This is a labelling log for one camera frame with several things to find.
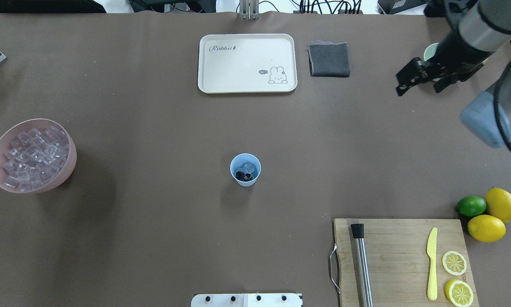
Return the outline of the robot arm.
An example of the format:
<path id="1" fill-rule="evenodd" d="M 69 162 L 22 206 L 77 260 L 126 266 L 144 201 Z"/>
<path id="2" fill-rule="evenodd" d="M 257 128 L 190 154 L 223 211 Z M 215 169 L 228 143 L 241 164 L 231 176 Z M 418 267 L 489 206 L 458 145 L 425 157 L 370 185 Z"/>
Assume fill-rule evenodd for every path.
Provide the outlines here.
<path id="1" fill-rule="evenodd" d="M 468 81 L 511 42 L 511 0 L 430 0 L 424 14 L 446 18 L 450 31 L 430 58 L 412 58 L 397 72 L 398 96 L 427 82 L 442 93 Z M 511 153 L 511 58 L 495 76 L 459 118 L 487 146 Z"/>

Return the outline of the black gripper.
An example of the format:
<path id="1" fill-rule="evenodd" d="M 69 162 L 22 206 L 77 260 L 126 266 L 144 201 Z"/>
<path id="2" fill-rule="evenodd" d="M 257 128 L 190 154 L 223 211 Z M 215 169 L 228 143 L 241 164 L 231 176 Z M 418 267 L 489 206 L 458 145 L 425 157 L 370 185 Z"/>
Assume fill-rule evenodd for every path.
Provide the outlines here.
<path id="1" fill-rule="evenodd" d="M 431 61 L 413 58 L 397 72 L 397 95 L 401 97 L 412 87 L 435 79 L 438 81 L 433 85 L 434 90 L 441 93 L 448 86 L 471 78 L 489 57 L 490 51 L 470 45 L 460 30 L 452 30 L 439 43 Z"/>

